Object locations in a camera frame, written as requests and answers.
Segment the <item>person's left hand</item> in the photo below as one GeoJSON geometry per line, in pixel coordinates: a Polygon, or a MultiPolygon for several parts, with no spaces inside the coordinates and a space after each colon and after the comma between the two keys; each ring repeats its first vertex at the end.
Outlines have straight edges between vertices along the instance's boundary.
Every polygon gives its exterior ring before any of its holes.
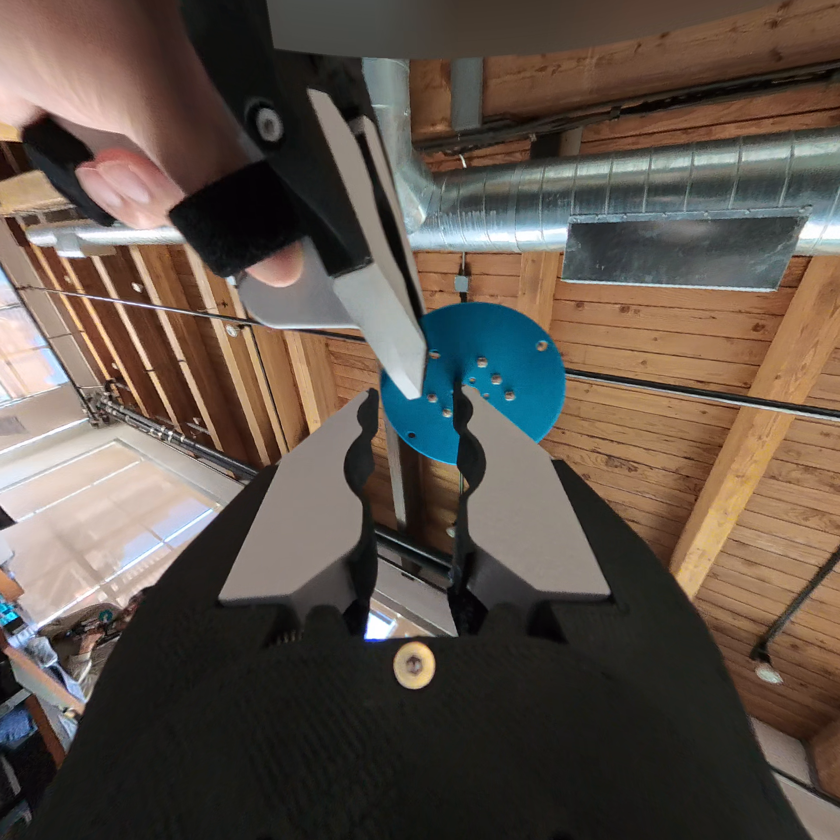
{"type": "Polygon", "coordinates": [[[50,116],[93,153],[82,190],[132,228],[257,161],[177,2],[2,1],[1,120],[50,116]]]}

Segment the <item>ceiling track light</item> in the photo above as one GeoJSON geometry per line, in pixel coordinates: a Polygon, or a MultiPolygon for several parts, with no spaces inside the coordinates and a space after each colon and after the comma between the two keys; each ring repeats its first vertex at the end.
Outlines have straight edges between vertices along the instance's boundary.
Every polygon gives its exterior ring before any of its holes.
{"type": "Polygon", "coordinates": [[[838,564],[839,548],[836,548],[752,646],[749,658],[754,664],[755,675],[762,682],[772,686],[783,684],[783,678],[774,666],[770,655],[770,644],[781,635],[803,605],[812,598],[814,592],[837,569],[838,564]]]}

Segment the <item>silver air duct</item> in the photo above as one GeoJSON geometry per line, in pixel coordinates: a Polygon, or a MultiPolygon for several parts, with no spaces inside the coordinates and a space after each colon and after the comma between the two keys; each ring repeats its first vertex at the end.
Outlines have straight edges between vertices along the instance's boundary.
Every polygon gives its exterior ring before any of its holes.
{"type": "MultiPolygon", "coordinates": [[[[375,120],[411,248],[564,251],[571,216],[808,207],[794,256],[838,255],[838,129],[749,136],[432,174],[415,155],[407,59],[324,56],[326,92],[347,121],[375,120]]],[[[311,104],[287,148],[176,208],[175,228],[217,271],[307,244],[331,277],[369,256],[311,104]]]]}

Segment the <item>black ceiling conduit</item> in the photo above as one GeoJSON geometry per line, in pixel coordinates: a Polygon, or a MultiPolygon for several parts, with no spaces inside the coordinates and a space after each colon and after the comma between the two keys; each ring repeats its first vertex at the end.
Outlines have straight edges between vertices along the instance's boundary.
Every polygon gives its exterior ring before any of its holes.
{"type": "MultiPolygon", "coordinates": [[[[208,311],[193,311],[189,309],[165,306],[159,303],[149,303],[114,297],[104,297],[99,295],[92,295],[84,291],[77,292],[71,290],[33,286],[29,284],[15,286],[14,290],[19,296],[24,291],[33,291],[54,296],[63,296],[66,298],[78,298],[86,301],[108,303],[113,306],[121,305],[125,307],[138,308],[153,312],[165,312],[179,316],[187,316],[195,319],[214,320],[226,324],[233,324],[239,327],[261,327],[261,323],[252,318],[240,318],[237,316],[211,313],[208,311]]],[[[837,409],[835,410],[830,408],[823,408],[803,403],[775,401],[757,396],[735,395],[729,392],[713,391],[689,385],[671,385],[660,381],[639,379],[631,376],[619,374],[606,374],[594,371],[587,371],[583,369],[575,369],[567,365],[564,366],[564,371],[568,379],[576,380],[579,382],[589,382],[600,385],[615,385],[626,389],[628,388],[639,391],[657,393],[661,395],[675,396],[679,398],[697,400],[699,402],[704,403],[714,403],[718,405],[732,406],[737,408],[753,408],[765,412],[779,413],[792,417],[811,419],[814,421],[828,422],[833,424],[838,424],[839,422],[839,412],[837,409]]]]}

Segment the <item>window with roller blind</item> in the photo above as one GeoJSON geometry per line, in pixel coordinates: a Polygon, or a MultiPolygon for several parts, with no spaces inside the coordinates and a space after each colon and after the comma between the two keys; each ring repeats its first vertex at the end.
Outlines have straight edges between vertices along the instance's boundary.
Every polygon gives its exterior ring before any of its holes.
{"type": "Polygon", "coordinates": [[[126,423],[96,426],[69,385],[1,418],[2,589],[32,627],[125,606],[238,492],[126,423]]]}

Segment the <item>black ceiling pipe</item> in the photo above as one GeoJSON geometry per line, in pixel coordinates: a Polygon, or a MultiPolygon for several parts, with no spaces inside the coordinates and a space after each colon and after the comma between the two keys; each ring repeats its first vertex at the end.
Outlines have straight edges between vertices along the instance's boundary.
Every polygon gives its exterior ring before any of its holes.
{"type": "Polygon", "coordinates": [[[135,412],[121,404],[108,392],[88,389],[83,391],[81,395],[91,421],[115,421],[127,425],[147,438],[153,439],[239,484],[246,484],[259,474],[258,468],[228,456],[213,447],[201,444],[184,435],[184,433],[135,412]]]}

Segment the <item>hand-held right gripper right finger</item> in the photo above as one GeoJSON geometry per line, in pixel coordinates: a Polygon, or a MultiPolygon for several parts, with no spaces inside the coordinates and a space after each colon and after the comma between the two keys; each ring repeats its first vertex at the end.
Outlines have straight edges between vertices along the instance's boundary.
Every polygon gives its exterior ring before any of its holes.
{"type": "Polygon", "coordinates": [[[549,454],[472,385],[456,389],[458,503],[452,595],[487,610],[603,602],[602,568],[549,454]]]}

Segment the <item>blue round metal plate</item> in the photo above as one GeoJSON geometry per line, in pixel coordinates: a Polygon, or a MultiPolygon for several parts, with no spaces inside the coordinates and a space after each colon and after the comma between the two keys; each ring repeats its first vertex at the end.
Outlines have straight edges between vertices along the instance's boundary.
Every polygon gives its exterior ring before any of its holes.
{"type": "Polygon", "coordinates": [[[521,312],[488,302],[460,302],[426,314],[428,358],[423,393],[407,399],[386,373],[380,394],[386,419],[420,455],[454,466],[454,386],[477,389],[536,443],[560,417],[566,375],[550,335],[521,312]]]}

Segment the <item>grey duct vent box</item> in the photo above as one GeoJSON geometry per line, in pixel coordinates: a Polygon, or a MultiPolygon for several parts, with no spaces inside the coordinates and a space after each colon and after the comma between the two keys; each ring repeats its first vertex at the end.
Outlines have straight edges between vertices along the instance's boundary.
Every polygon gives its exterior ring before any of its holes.
{"type": "Polygon", "coordinates": [[[571,216],[561,279],[603,286],[776,291],[808,207],[571,216]]]}

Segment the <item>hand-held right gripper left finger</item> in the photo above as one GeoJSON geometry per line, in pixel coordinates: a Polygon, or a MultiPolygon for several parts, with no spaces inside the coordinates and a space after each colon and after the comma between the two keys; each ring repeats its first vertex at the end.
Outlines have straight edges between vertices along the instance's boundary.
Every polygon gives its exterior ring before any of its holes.
{"type": "Polygon", "coordinates": [[[347,402],[281,460],[219,593],[225,606],[317,606],[366,617],[377,576],[375,525],[364,487],[379,394],[347,402]]]}

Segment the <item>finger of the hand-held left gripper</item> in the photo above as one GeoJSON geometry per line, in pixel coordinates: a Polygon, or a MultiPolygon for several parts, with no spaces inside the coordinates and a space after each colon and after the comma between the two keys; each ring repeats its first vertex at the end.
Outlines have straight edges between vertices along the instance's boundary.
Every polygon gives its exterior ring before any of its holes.
{"type": "Polygon", "coordinates": [[[418,284],[417,268],[408,243],[403,208],[394,184],[392,168],[375,120],[370,117],[355,119],[354,138],[360,146],[371,178],[385,241],[391,251],[395,266],[402,275],[408,310],[415,321],[421,322],[425,314],[423,293],[418,284]]]}
{"type": "Polygon", "coordinates": [[[354,119],[347,121],[326,92],[310,88],[308,97],[369,256],[361,268],[335,279],[333,291],[393,384],[407,400],[416,400],[424,393],[427,343],[408,310],[403,278],[385,241],[354,119]]]}

